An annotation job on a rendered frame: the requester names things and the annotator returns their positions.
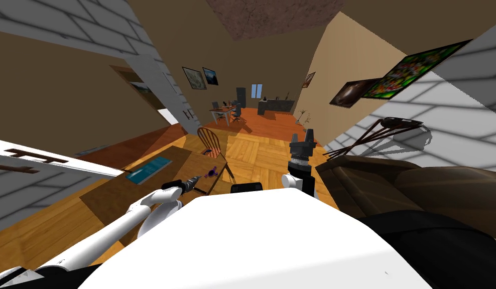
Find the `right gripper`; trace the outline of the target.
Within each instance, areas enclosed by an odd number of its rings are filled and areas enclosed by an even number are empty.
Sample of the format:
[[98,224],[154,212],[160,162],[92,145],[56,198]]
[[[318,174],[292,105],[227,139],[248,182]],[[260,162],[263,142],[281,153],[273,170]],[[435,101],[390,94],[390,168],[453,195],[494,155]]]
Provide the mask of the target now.
[[298,135],[293,134],[290,146],[290,154],[292,160],[309,161],[313,156],[314,149],[317,143],[314,140],[314,130],[306,129],[305,141],[298,142]]

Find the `potted plant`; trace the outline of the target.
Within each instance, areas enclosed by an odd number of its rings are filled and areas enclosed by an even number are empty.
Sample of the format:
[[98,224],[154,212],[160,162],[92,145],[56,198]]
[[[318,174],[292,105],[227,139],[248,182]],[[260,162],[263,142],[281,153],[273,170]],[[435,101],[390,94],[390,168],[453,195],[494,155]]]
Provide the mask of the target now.
[[309,109],[299,108],[295,111],[295,117],[295,124],[299,124],[306,128],[311,123],[312,112]]

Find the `dark grey counter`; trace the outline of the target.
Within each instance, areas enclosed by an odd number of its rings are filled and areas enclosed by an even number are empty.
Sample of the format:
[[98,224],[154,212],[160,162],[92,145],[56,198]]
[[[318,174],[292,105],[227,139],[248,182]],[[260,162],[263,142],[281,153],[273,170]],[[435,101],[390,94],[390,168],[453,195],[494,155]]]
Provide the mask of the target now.
[[257,115],[264,115],[266,111],[290,112],[295,101],[290,99],[263,99],[258,103]]

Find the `teal book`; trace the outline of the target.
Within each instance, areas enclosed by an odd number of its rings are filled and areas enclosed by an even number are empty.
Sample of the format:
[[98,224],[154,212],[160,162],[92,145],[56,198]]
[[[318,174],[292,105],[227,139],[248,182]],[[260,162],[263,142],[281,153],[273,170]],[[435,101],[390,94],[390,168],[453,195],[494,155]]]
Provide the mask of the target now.
[[171,163],[172,161],[167,158],[157,157],[132,173],[128,173],[126,179],[137,185],[143,184]]

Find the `wooden spindle-back chair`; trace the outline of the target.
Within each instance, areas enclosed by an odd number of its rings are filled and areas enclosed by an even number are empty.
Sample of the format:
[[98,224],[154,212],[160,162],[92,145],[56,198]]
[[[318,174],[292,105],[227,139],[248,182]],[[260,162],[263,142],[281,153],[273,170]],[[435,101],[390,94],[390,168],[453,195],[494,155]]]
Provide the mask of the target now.
[[197,130],[197,135],[205,146],[205,149],[201,152],[203,155],[214,159],[222,156],[226,161],[226,157],[220,147],[219,138],[213,131],[205,127],[200,127]]

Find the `dark brown floor lamp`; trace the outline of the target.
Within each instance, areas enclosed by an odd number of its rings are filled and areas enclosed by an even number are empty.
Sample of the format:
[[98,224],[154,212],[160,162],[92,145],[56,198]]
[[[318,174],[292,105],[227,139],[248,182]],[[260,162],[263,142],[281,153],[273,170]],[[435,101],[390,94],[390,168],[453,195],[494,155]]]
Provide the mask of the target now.
[[323,155],[328,156],[328,161],[340,155],[346,155],[354,147],[387,138],[402,132],[411,131],[422,126],[421,121],[404,119],[398,117],[386,117],[378,119],[370,128],[368,128],[363,135],[357,139],[352,145],[337,149],[334,151],[326,152]]

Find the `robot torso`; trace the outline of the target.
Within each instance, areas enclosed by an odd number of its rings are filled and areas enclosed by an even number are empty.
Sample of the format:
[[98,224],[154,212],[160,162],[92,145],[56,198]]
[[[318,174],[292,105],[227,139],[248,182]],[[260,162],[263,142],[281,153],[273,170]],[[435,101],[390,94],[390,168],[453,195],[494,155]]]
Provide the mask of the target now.
[[431,289],[369,227],[297,189],[166,203],[142,221],[78,289]]

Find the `red desk with office chairs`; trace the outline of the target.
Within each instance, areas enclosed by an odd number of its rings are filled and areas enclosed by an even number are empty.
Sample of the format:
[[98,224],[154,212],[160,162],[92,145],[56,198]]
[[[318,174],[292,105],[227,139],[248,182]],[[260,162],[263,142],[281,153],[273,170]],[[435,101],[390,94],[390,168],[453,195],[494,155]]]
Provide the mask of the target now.
[[230,117],[232,115],[232,112],[239,107],[240,104],[238,102],[234,102],[233,105],[228,105],[228,106],[223,106],[223,107],[218,107],[218,108],[213,108],[210,110],[213,120],[215,124],[218,125],[218,118],[216,115],[222,115],[224,117],[224,120],[226,122],[226,125],[229,126],[230,124]]

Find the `brown framed landscape picture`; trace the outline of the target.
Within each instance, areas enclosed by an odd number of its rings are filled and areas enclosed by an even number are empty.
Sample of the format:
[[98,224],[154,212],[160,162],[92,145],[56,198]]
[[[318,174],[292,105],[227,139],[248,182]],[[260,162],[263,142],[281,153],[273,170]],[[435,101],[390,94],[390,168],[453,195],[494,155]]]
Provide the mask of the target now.
[[132,68],[111,65],[111,68],[131,87],[137,94],[156,110],[165,109],[166,107],[150,90],[147,84],[135,73]]

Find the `dark brown sofa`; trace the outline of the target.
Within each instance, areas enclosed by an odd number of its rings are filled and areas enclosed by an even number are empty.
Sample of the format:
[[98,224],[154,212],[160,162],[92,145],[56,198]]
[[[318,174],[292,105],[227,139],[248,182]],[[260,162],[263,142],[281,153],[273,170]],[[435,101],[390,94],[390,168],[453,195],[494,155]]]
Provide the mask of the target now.
[[354,218],[420,210],[496,238],[496,172],[359,156],[333,158],[316,171],[339,210]]

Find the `white panel with brown brackets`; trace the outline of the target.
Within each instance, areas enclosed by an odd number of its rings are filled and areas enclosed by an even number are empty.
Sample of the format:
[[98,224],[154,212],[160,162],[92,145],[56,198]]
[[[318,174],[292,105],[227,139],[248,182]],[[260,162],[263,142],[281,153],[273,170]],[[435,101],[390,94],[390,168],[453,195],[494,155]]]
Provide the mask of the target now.
[[111,167],[0,140],[0,231],[120,174]]

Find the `dark brown wall picture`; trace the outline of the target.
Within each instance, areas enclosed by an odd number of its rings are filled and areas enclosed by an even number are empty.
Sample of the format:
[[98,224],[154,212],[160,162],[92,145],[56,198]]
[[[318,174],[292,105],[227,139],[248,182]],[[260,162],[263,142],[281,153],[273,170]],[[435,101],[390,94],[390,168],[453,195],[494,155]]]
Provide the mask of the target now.
[[330,101],[330,105],[351,108],[381,78],[346,82]]

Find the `pale framed wall picture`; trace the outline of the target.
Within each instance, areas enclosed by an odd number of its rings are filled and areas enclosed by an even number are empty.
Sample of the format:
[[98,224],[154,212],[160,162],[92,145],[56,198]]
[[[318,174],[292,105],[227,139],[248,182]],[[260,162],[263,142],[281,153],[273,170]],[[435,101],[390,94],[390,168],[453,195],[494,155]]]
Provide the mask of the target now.
[[182,67],[192,89],[205,90],[206,84],[200,71]]

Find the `blue framed wall picture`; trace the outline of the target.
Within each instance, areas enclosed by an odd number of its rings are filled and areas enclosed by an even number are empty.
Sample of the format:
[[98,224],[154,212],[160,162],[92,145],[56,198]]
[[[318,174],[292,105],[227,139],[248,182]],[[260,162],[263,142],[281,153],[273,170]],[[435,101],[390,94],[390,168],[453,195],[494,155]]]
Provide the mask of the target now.
[[202,68],[207,84],[218,86],[216,72],[205,67]]

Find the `green colourful wall picture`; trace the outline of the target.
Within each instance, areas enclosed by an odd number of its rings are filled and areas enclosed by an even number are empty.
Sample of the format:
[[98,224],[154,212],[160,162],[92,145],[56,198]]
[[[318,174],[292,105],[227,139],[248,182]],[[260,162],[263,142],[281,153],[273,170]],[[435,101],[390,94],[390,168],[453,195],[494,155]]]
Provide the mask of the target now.
[[469,42],[471,39],[406,56],[361,98],[392,99]]

